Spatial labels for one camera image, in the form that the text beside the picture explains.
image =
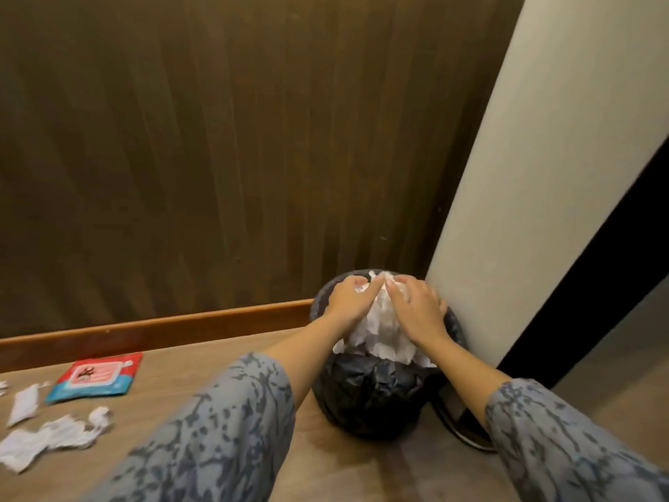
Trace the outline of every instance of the black plastic bag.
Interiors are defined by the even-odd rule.
[[[316,295],[309,319],[325,311],[332,289],[349,275],[369,279],[369,269],[352,271],[328,282]],[[374,269],[377,274],[381,269]],[[462,328],[449,308],[446,330],[465,347]],[[376,356],[331,353],[313,385],[314,395],[328,420],[366,439],[390,440],[412,427],[423,405],[446,383],[438,368],[380,359]]]

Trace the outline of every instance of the dark brown wall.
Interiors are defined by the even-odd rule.
[[[420,268],[522,2],[3,0],[0,336]]]

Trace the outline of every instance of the sleeve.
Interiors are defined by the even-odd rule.
[[[523,502],[669,501],[669,474],[536,381],[502,385],[490,437]]]
[[[266,501],[294,425],[288,376],[267,355],[248,354],[130,451],[84,500]]]

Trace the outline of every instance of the hand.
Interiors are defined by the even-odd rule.
[[[375,277],[364,292],[355,291],[356,287],[366,283],[367,279],[363,276],[351,275],[335,285],[325,315],[342,320],[345,330],[352,328],[369,312],[374,298],[383,286],[383,277]]]
[[[386,280],[385,288],[393,302],[399,325],[409,340],[425,350],[435,340],[449,339],[444,326],[444,315],[448,309],[446,300],[441,299],[437,291],[423,280],[407,275],[397,275],[395,280],[406,285],[409,301],[404,300],[392,280]]]

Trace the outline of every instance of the brown wooden baseboard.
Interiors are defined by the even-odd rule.
[[[305,326],[311,299],[0,339],[0,373]]]

